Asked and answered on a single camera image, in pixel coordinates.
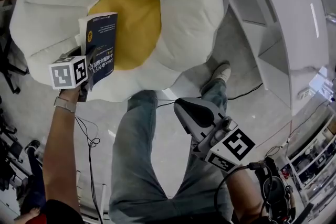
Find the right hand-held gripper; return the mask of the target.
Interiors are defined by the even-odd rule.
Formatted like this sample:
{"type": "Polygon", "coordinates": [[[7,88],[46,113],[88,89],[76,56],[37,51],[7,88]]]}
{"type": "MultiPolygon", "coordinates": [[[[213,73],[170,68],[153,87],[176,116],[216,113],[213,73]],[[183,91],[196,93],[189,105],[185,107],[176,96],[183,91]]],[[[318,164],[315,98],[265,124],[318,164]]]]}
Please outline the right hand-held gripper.
{"type": "Polygon", "coordinates": [[[229,174],[247,159],[255,143],[230,117],[212,102],[201,98],[179,98],[174,112],[187,134],[203,138],[193,153],[201,160],[229,174]],[[205,136],[211,125],[217,125],[205,136]]]}

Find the tall black office chair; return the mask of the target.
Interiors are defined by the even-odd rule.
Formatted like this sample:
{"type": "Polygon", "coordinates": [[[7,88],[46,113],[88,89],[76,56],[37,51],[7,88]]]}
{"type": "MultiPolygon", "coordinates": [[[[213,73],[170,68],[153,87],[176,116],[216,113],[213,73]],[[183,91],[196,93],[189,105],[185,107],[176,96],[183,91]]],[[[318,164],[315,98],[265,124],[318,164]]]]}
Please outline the tall black office chair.
{"type": "Polygon", "coordinates": [[[6,43],[4,49],[0,44],[0,72],[4,75],[4,78],[13,94],[19,94],[20,88],[14,87],[11,81],[12,74],[10,72],[16,73],[21,76],[29,74],[29,69],[22,70],[17,68],[15,65],[11,64],[8,59],[10,45],[12,43],[12,37],[10,34],[7,35],[6,43]]]}

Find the dark blue book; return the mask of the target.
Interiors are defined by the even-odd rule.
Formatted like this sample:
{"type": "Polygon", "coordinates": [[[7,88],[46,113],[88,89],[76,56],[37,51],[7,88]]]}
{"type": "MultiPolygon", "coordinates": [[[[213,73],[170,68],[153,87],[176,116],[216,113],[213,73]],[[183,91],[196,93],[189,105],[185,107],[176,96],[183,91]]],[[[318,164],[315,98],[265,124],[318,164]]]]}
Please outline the dark blue book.
{"type": "Polygon", "coordinates": [[[98,47],[92,71],[89,71],[91,89],[114,70],[117,19],[118,14],[115,12],[98,13],[78,19],[81,53],[85,55],[86,45],[98,47]]]}

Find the person's black shirt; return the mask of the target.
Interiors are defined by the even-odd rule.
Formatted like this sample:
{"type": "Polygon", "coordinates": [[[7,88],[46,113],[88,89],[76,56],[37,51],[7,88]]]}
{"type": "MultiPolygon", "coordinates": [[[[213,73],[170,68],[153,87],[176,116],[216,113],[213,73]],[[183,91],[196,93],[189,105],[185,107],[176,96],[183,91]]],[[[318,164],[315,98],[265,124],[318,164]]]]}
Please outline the person's black shirt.
{"type": "Polygon", "coordinates": [[[48,200],[45,204],[46,224],[84,224],[81,215],[69,205],[48,200]]]}

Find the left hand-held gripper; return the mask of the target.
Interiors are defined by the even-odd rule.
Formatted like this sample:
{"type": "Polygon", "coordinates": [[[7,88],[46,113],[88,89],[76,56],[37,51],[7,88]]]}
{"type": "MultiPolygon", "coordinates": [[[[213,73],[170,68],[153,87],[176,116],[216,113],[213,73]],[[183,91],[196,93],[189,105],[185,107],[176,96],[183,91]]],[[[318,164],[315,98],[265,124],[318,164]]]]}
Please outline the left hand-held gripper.
{"type": "Polygon", "coordinates": [[[92,71],[97,48],[96,45],[86,45],[85,56],[83,56],[81,46],[77,46],[50,64],[49,73],[52,88],[61,91],[80,87],[78,101],[86,102],[89,90],[88,70],[92,71]]]}

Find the person's right forearm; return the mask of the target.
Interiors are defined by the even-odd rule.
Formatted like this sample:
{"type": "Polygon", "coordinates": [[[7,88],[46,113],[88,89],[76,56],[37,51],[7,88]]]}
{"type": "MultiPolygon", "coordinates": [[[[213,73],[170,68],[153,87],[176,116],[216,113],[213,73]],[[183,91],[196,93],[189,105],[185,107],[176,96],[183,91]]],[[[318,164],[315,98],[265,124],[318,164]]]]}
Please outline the person's right forearm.
{"type": "Polygon", "coordinates": [[[238,171],[229,175],[226,185],[240,224],[252,224],[260,214],[264,214],[263,198],[246,169],[240,167],[238,171]]]}

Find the person's right leg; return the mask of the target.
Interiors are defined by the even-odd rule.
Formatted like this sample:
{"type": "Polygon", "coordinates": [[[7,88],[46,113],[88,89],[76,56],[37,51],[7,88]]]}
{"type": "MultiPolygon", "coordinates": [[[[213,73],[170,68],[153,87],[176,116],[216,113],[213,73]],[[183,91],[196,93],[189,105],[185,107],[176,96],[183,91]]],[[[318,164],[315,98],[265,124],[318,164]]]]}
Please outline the person's right leg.
{"type": "Polygon", "coordinates": [[[221,216],[214,207],[214,194],[222,180],[221,170],[190,153],[182,184],[174,198],[169,199],[163,206],[165,213],[162,214],[162,218],[230,221],[233,206],[225,184],[221,186],[218,194],[221,216]]]}

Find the white remote control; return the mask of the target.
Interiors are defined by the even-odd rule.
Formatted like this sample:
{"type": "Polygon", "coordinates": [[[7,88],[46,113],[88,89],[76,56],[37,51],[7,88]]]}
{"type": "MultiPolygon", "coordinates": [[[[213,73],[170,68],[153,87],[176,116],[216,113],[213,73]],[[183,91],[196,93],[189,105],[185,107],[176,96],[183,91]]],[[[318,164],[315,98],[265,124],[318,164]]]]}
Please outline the white remote control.
{"type": "Polygon", "coordinates": [[[309,96],[309,94],[310,94],[310,88],[302,89],[302,90],[297,94],[297,99],[298,99],[298,100],[302,100],[302,99],[306,98],[307,96],[309,96]]]}

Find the person's left forearm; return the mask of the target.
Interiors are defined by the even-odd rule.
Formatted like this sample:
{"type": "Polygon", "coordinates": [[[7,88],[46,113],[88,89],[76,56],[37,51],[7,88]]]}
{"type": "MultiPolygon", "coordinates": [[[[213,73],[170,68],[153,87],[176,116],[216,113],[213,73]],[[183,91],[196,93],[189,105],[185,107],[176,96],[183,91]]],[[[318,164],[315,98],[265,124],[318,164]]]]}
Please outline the person's left forearm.
{"type": "Polygon", "coordinates": [[[44,151],[46,198],[61,201],[79,212],[74,150],[75,114],[55,107],[44,151]]]}

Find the black waist-worn device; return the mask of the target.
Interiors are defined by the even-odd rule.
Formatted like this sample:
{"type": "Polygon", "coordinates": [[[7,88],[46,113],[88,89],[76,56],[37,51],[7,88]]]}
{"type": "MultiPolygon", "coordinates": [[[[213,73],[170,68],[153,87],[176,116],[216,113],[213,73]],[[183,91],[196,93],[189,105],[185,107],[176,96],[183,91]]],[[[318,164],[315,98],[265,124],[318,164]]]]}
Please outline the black waist-worn device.
{"type": "Polygon", "coordinates": [[[259,180],[265,211],[277,224],[291,224],[296,218],[293,188],[280,177],[279,170],[270,157],[264,159],[265,168],[255,170],[259,180]]]}

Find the white flower-shaped floor cushion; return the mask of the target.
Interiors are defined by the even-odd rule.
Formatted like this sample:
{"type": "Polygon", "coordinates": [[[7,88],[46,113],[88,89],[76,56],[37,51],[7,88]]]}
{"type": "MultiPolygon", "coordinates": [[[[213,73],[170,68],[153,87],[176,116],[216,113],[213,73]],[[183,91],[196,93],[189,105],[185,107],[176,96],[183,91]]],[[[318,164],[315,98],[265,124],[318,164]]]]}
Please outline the white flower-shaped floor cushion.
{"type": "Polygon", "coordinates": [[[88,100],[122,102],[205,63],[226,10],[226,0],[17,0],[9,28],[32,78],[51,86],[49,65],[80,46],[78,19],[117,13],[114,70],[88,100]]]}

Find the person's leg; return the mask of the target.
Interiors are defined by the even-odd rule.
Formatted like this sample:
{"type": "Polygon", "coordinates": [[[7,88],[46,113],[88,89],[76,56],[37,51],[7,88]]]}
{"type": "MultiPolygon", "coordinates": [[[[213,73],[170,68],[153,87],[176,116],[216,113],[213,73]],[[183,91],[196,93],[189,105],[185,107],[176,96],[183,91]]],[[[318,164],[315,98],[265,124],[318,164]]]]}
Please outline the person's leg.
{"type": "Polygon", "coordinates": [[[115,224],[187,221],[188,207],[167,198],[154,172],[151,153],[158,100],[152,90],[128,100],[112,151],[109,216],[115,224]]]}
{"type": "Polygon", "coordinates": [[[225,184],[221,186],[218,194],[221,216],[214,207],[214,194],[222,180],[221,170],[190,153],[182,184],[174,198],[169,199],[163,206],[165,213],[162,214],[162,218],[230,221],[233,206],[225,184]]]}

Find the person's right shoe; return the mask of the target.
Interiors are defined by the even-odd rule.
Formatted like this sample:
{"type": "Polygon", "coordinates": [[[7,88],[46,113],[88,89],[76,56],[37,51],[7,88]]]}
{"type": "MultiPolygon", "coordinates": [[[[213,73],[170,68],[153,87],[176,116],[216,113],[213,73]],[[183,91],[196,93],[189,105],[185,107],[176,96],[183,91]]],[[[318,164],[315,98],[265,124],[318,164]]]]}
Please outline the person's right shoe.
{"type": "Polygon", "coordinates": [[[230,62],[224,61],[213,71],[211,77],[201,87],[200,93],[204,92],[205,89],[214,81],[223,81],[226,83],[230,75],[231,75],[230,62]]]}

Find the white low table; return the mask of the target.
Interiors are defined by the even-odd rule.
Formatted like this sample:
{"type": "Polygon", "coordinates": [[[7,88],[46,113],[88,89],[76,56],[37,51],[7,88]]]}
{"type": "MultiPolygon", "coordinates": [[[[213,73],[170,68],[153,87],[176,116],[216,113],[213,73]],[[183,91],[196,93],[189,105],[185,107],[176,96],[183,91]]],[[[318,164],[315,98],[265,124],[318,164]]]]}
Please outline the white low table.
{"type": "Polygon", "coordinates": [[[229,0],[264,87],[297,114],[311,99],[313,80],[329,62],[322,0],[229,0]],[[297,94],[310,88],[302,100],[297,94]]]}

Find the person's left leg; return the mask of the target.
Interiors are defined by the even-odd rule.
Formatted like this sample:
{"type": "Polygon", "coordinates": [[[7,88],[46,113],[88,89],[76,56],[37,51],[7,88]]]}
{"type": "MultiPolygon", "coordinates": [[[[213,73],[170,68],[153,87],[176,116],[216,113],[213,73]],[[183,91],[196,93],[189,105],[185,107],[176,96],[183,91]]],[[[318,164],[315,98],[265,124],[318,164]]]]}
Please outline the person's left leg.
{"type": "Polygon", "coordinates": [[[115,224],[187,221],[188,207],[167,198],[154,172],[151,153],[158,100],[152,90],[128,100],[112,151],[109,216],[115,224]]]}

